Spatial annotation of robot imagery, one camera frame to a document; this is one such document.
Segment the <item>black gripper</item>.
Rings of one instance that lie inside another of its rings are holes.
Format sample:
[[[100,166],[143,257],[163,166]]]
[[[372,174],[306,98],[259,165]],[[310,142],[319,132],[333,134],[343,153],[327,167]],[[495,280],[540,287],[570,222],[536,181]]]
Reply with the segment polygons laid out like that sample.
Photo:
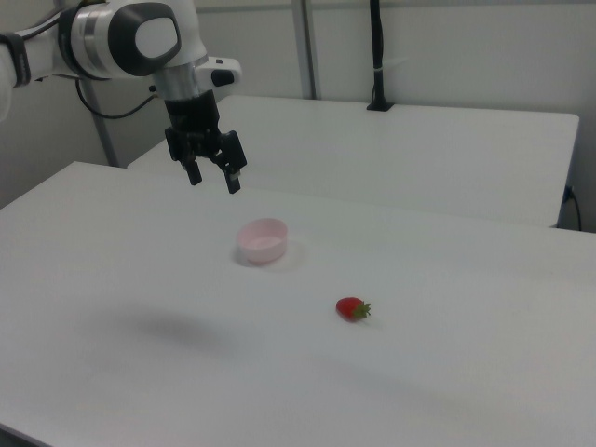
[[[169,154],[185,170],[189,182],[202,182],[196,157],[211,160],[222,172],[228,192],[241,188],[239,177],[247,166],[241,142],[235,131],[219,130],[219,111],[212,90],[181,101],[165,101],[170,126],[165,130]]]

